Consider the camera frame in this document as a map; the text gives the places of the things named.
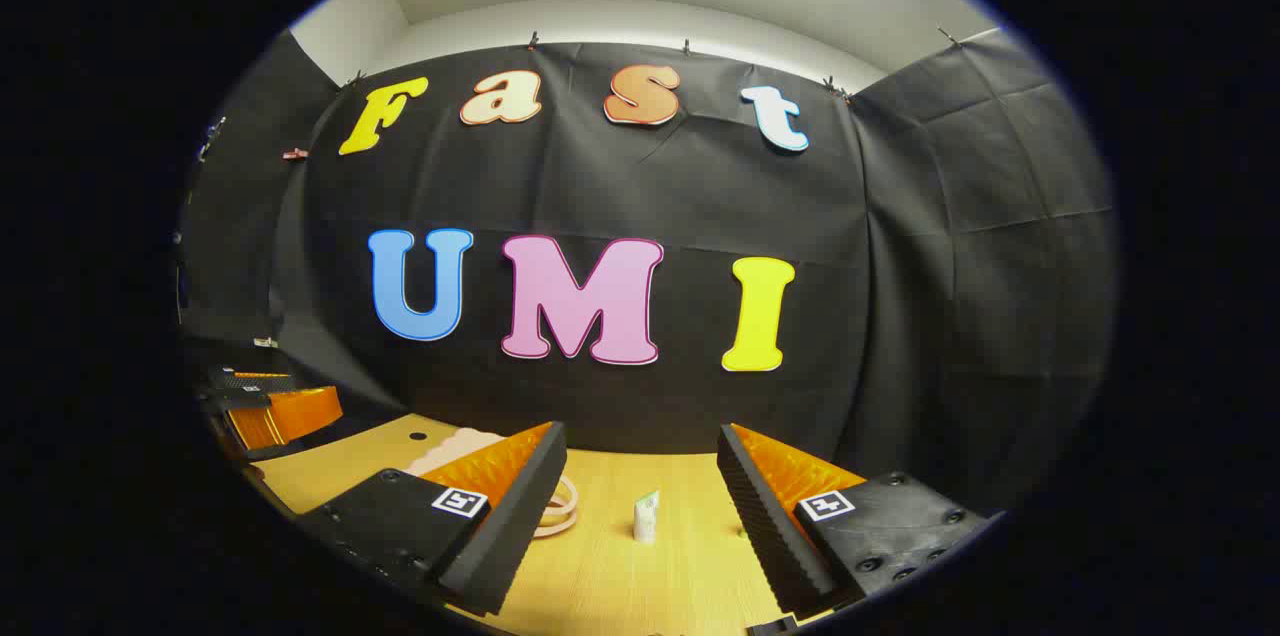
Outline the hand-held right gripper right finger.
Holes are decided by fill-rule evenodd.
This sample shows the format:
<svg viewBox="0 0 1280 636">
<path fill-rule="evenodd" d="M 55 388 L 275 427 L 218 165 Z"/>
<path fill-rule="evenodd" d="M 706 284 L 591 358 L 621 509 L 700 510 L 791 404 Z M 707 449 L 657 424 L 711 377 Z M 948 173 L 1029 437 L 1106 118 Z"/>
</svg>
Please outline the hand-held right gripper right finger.
<svg viewBox="0 0 1280 636">
<path fill-rule="evenodd" d="M 906 472 L 863 477 L 741 425 L 719 427 L 717 467 L 776 601 L 799 619 L 914 580 L 996 521 Z"/>
</svg>

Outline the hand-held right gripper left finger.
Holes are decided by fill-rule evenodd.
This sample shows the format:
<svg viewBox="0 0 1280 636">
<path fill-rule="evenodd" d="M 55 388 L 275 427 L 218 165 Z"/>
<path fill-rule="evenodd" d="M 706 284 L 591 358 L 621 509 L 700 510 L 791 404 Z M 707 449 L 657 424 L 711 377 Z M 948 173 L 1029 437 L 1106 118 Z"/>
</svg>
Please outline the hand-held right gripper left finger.
<svg viewBox="0 0 1280 636">
<path fill-rule="evenodd" d="M 425 475 L 381 468 L 298 517 L 337 557 L 424 604 L 500 612 L 567 459 L 545 422 Z"/>
</svg>

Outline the pink suitcase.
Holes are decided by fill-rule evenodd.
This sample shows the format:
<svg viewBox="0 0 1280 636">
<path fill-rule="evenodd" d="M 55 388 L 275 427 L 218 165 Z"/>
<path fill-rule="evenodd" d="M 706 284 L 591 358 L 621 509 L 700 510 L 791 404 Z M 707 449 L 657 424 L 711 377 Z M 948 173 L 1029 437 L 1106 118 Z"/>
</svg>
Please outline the pink suitcase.
<svg viewBox="0 0 1280 636">
<path fill-rule="evenodd" d="M 550 427 L 552 424 L 545 422 L 512 436 L 483 433 L 476 427 L 458 427 L 425 456 L 413 459 L 408 472 L 447 488 L 480 493 L 488 497 L 492 507 L 498 507 Z M 534 536 L 549 537 L 575 526 L 577 507 L 579 491 L 562 475 Z"/>
</svg>

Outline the black backdrop cloth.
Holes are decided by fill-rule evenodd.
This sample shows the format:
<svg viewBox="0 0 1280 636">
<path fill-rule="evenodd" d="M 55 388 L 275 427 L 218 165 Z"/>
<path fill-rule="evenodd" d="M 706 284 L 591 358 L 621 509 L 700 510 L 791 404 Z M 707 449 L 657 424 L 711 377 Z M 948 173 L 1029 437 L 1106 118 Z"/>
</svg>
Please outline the black backdrop cloth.
<svg viewBox="0 0 1280 636">
<path fill-rule="evenodd" d="M 338 86 L 285 38 L 197 168 L 180 322 L 364 418 L 554 418 L 628 453 L 713 452 L 736 422 L 1002 511 L 1103 378 L 1112 206 L 1073 104 L 1001 29 L 850 99 L 626 44 Z"/>
</svg>

